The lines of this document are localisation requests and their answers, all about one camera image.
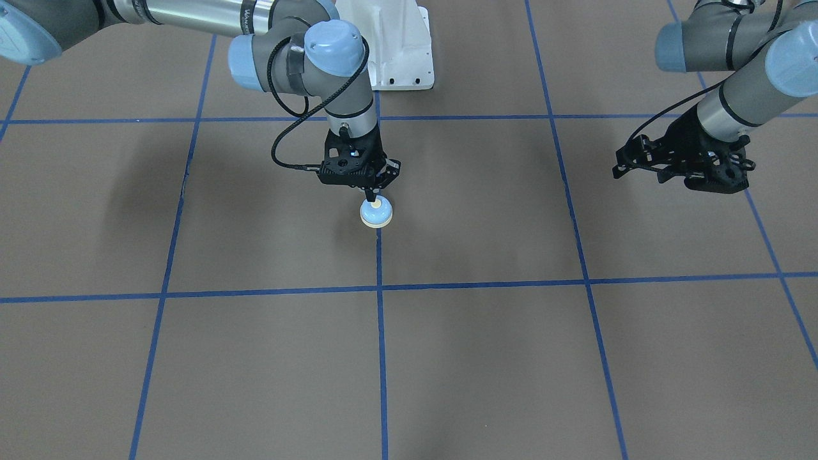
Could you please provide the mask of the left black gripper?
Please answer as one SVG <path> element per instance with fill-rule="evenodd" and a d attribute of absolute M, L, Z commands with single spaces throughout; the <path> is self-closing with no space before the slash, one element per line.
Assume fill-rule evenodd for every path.
<path fill-rule="evenodd" d="M 617 180 L 634 169 L 655 172 L 658 183 L 675 176 L 684 178 L 692 191 L 734 194 L 748 188 L 748 172 L 756 168 L 746 157 L 750 139 L 740 135 L 734 142 L 711 137 L 690 108 L 668 126 L 660 139 L 634 135 L 616 152 L 612 174 Z"/>

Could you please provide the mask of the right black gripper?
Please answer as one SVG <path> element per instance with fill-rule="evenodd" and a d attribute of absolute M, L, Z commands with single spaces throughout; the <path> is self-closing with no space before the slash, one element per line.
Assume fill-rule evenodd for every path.
<path fill-rule="evenodd" d="M 325 155 L 318 172 L 327 185 L 360 187 L 365 202 L 376 202 L 376 189 L 383 189 L 400 174 L 401 162 L 389 159 L 376 125 L 362 137 L 339 135 L 329 131 L 325 137 Z"/>

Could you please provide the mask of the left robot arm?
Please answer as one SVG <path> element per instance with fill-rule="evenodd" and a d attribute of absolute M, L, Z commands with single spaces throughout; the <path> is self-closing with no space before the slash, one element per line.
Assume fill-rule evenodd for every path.
<path fill-rule="evenodd" d="M 817 6 L 759 12 L 759 1 L 698 1 L 685 21 L 666 24 L 654 57 L 663 71 L 728 71 L 695 94 L 696 104 L 650 140 L 638 128 L 617 150 L 614 178 L 647 170 L 660 183 L 682 177 L 693 191 L 748 188 L 755 163 L 749 134 L 817 93 Z"/>

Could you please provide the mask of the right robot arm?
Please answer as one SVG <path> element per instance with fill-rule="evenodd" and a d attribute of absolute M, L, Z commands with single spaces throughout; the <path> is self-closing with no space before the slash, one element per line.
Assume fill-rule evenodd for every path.
<path fill-rule="evenodd" d="M 3 1 L 2 56 L 40 65 L 115 24 L 151 24 L 230 38 L 228 66 L 241 87 L 270 95 L 294 122 L 277 135 L 272 160 L 355 187 L 374 208 L 400 172 L 381 143 L 367 70 L 370 44 L 330 1 Z M 278 156 L 287 134 L 322 112 L 323 158 Z"/>

